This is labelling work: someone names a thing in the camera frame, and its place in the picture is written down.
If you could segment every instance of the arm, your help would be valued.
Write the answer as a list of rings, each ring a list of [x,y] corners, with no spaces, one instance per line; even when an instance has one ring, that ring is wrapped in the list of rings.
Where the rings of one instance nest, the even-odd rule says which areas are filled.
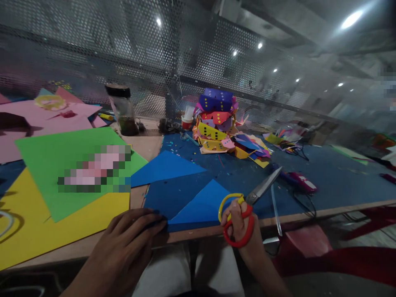
[[[152,239],[166,223],[148,208],[116,216],[61,297],[125,296],[149,264]]]
[[[246,211],[246,202],[240,206],[237,199],[225,210],[222,217],[222,226],[227,222],[229,214],[232,216],[232,226],[227,230],[229,236],[234,236],[236,241],[243,238],[249,218],[242,219],[241,212]],[[262,243],[259,221],[254,215],[255,227],[253,235],[246,246],[239,249],[239,253],[246,266],[268,296],[292,296],[282,278],[279,276],[271,259],[267,256]]]

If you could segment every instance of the blue table surface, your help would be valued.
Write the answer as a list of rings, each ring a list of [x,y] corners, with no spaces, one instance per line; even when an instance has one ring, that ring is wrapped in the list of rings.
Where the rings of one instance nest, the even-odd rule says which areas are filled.
[[[272,162],[283,166],[286,172],[301,171],[318,188],[318,192],[312,198],[317,210],[396,198],[396,186],[379,176],[379,173],[389,171],[377,163],[369,163],[365,166],[336,152],[330,146],[321,148],[305,146],[304,152],[309,158],[309,161],[306,161],[264,142],[274,150],[271,156]],[[145,206],[158,209],[168,219],[173,218],[211,179],[215,179],[230,193],[248,195],[271,173],[271,166],[263,169],[252,160],[240,160],[234,154],[202,155],[197,146],[191,141],[182,141],[179,134],[164,137],[161,152],[172,149],[174,153],[194,161],[207,171],[166,181],[156,181],[150,185]],[[292,189],[283,180],[278,179],[275,182],[274,193],[280,216],[304,212],[293,199]],[[300,199],[311,208],[305,196],[301,196]],[[256,202],[254,210],[259,218],[275,216],[271,191],[267,191]],[[168,230],[181,231],[214,225],[218,225],[218,222],[171,225]]]

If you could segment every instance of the red chair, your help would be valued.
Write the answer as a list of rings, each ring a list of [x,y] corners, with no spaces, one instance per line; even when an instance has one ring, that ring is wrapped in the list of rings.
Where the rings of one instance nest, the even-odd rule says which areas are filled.
[[[396,224],[396,207],[375,207],[361,210],[360,212],[371,219],[371,221],[346,234],[342,238],[343,240],[351,240]]]
[[[318,231],[317,227],[311,233],[297,230],[286,235],[282,238],[279,255],[273,259],[282,277],[311,272],[338,272],[396,287],[396,249],[348,247],[333,250],[329,248],[326,235]],[[313,252],[313,246],[319,250]],[[313,253],[320,256],[304,256]]]

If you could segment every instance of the scissor blade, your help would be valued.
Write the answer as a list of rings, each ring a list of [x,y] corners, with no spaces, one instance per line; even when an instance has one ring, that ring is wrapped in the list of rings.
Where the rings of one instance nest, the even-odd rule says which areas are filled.
[[[247,197],[246,202],[250,205],[256,203],[256,201],[264,195],[264,193],[271,187],[275,179],[281,173],[282,167],[275,170],[269,177],[267,177],[262,183],[260,183]]]

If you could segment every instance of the scissors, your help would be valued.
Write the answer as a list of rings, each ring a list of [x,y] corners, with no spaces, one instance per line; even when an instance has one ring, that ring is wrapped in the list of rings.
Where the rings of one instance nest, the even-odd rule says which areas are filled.
[[[242,248],[245,245],[248,244],[250,238],[252,237],[253,234],[253,228],[255,226],[255,220],[252,216],[252,212],[253,212],[253,207],[252,205],[255,204],[257,202],[257,200],[259,200],[264,193],[269,189],[269,187],[271,187],[271,185],[273,184],[273,182],[275,181],[275,179],[279,176],[279,174],[281,173],[282,167],[279,167],[277,170],[275,170],[269,177],[267,177],[262,183],[260,183],[247,197],[246,200],[243,197],[243,194],[241,193],[233,193],[233,194],[229,194],[227,195],[223,201],[220,204],[220,208],[219,208],[219,221],[222,221],[222,214],[223,214],[223,207],[224,204],[226,203],[226,201],[229,198],[239,198],[238,199],[238,204],[241,205],[242,202],[247,203],[247,209],[245,212],[242,213],[242,218],[245,219],[247,217],[249,217],[249,223],[247,225],[247,230],[246,233],[244,235],[244,237],[240,240],[240,241],[232,241],[230,239],[230,237],[228,236],[227,233],[227,229],[228,227],[230,227],[232,225],[232,221],[231,221],[231,214],[228,216],[227,218],[227,224],[224,226],[224,238],[226,239],[226,241],[229,243],[229,245],[231,245],[234,248]]]

